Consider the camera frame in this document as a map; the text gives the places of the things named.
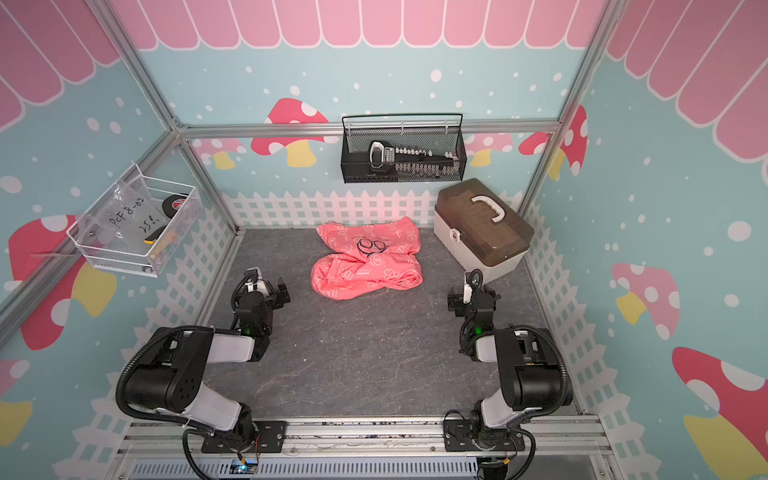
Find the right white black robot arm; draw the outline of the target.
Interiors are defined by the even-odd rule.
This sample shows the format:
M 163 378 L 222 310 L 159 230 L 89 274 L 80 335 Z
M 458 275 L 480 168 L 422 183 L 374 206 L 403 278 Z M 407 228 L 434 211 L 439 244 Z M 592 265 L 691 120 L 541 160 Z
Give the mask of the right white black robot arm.
M 493 317 L 500 296 L 485 286 L 449 292 L 447 308 L 463 320 L 459 352 L 497 366 L 499 388 L 479 400 L 468 418 L 443 420 L 446 448 L 452 451 L 522 450 L 512 429 L 547 416 L 573 401 L 565 360 L 550 332 L 530 326 L 497 328 Z

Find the pink hooded rain jacket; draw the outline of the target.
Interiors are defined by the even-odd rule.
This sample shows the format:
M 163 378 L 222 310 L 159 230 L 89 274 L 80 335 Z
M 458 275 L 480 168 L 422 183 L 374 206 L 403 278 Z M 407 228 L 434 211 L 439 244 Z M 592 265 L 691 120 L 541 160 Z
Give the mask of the pink hooded rain jacket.
M 311 271 L 311 286 L 324 297 L 349 300 L 381 289 L 410 290 L 423 283 L 416 258 L 420 233 L 408 217 L 354 227 L 326 223 L 316 233 L 333 251 Z

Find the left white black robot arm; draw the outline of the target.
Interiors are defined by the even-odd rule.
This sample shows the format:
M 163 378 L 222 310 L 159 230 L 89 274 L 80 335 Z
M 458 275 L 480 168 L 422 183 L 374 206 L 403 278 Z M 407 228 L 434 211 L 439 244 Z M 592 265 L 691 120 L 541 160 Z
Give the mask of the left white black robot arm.
M 287 285 L 246 271 L 230 297 L 228 329 L 190 325 L 159 328 L 128 361 L 116 384 L 122 413 L 143 420 L 191 427 L 248 446 L 257 437 L 250 408 L 204 383 L 213 364 L 255 363 L 264 357 L 274 312 L 291 301 Z

